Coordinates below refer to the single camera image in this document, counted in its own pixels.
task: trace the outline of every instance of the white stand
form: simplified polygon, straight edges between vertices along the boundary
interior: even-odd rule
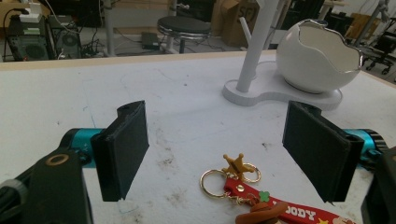
[[[265,39],[269,34],[272,20],[276,14],[278,1],[257,0],[260,11],[249,41],[247,56],[238,80],[225,83],[222,94],[228,101],[243,106],[252,106],[264,100],[288,102],[295,100],[315,105],[322,110],[335,109],[342,101],[339,90],[312,94],[299,91],[289,85],[277,73],[276,68],[268,69],[268,64],[258,66]]]

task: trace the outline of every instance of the gold sheriff star charm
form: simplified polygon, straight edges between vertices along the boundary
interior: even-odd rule
[[[221,169],[225,173],[235,174],[238,176],[239,179],[242,180],[244,177],[244,172],[251,172],[251,173],[254,172],[254,168],[246,166],[243,163],[243,161],[242,161],[242,158],[244,158],[243,153],[240,153],[238,158],[236,158],[235,160],[228,157],[227,154],[224,154],[223,157],[230,165],[228,168]]]

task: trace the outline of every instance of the black stool seat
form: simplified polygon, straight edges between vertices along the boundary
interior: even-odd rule
[[[175,32],[209,34],[210,24],[188,17],[169,16],[158,20],[158,25]]]

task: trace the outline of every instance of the red keychain strap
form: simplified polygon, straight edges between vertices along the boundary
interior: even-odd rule
[[[268,192],[258,191],[251,186],[245,184],[239,179],[227,178],[224,190],[229,192],[229,196],[242,199],[257,198],[265,201],[269,205],[275,205],[278,202],[284,202],[277,198],[269,196]],[[326,212],[314,207],[300,205],[297,203],[288,203],[288,210],[281,214],[278,218],[289,224],[330,224],[330,223],[346,223],[356,224],[350,219],[337,216],[336,214]]]

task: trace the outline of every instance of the stool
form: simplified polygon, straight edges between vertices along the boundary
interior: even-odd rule
[[[157,25],[163,35],[180,39],[179,53],[184,53],[186,40],[205,40],[210,37],[210,24],[194,18],[168,16],[159,19]]]

